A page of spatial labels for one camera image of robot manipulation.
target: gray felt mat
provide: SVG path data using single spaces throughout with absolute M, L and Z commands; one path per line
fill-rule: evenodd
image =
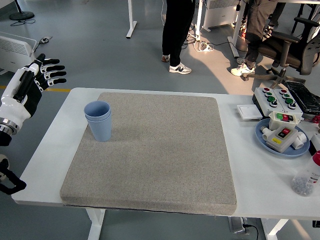
M 95 141 L 87 127 L 60 191 L 65 205 L 234 213 L 237 201 L 216 99 L 102 93 L 99 100 L 110 104 L 112 136 Z

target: white sneaker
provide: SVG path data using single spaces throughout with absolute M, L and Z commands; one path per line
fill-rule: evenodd
M 170 66 L 169 67 L 170 73 L 178 73 L 178 74 L 189 74 L 191 73 L 191 69 L 189 67 L 186 67 L 181 62 L 178 66 Z
M 240 77 L 240 76 L 245 76 L 245 75 L 249 75 L 249 74 L 254 74 L 255 68 L 253 67 L 252 69 L 249 69 L 248 66 L 246 65 L 246 63 L 243 62 L 237 68 L 232 68 L 230 72 L 233 75 Z
M 236 59 L 236 62 L 239 64 L 239 65 L 241 65 L 243 62 L 244 62 L 244 60 L 245 60 L 245 58 L 244 57 L 238 57 L 237 59 Z
M 162 55 L 162 62 L 167 63 L 170 61 L 170 54 L 169 55 Z

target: blue plastic cup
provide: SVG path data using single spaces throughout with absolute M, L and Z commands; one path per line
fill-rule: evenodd
M 98 142 L 106 142 L 111 138 L 111 129 L 112 129 L 112 121 L 111 121 L 111 111 L 109 116 L 102 121 L 92 121 L 88 118 L 86 119 L 88 125 L 93 133 L 94 139 Z
M 109 117 L 111 109 L 106 101 L 92 101 L 84 107 L 86 119 L 99 122 Z

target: white desk leg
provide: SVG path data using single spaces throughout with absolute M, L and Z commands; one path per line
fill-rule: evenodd
M 85 210 L 92 222 L 88 240 L 99 240 L 106 210 L 98 208 L 86 208 Z
M 129 5 L 129 22 L 130 22 L 130 29 L 126 35 L 127 39 L 131 38 L 132 33 L 135 30 L 135 27 L 137 25 L 137 21 L 133 21 L 133 15 L 132 15 L 132 0 L 128 0 L 128 5 Z
M 231 51 L 233 53 L 234 58 L 239 57 L 239 53 L 238 53 L 235 46 L 237 44 L 238 35 L 239 35 L 240 27 L 241 27 L 242 17 L 244 16 L 245 8 L 246 8 L 246 3 L 245 3 L 245 1 L 242 1 L 240 11 L 238 13 L 237 21 L 236 21 L 236 24 L 234 27 L 233 37 L 228 36 L 228 42 L 230 44 L 230 48 L 231 48 Z
M 199 1 L 198 18 L 196 20 L 196 26 L 195 26 L 195 36 L 197 41 L 200 41 L 201 14 L 202 14 L 202 0 Z
M 277 232 L 288 222 L 288 219 L 261 218 L 266 240 L 278 240 Z

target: electric heater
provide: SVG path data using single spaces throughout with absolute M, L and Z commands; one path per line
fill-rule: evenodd
M 235 23 L 238 3 L 239 0 L 209 0 L 202 27 L 210 32 L 211 27 Z
M 33 48 L 27 42 L 0 35 L 0 69 L 15 73 L 34 60 Z

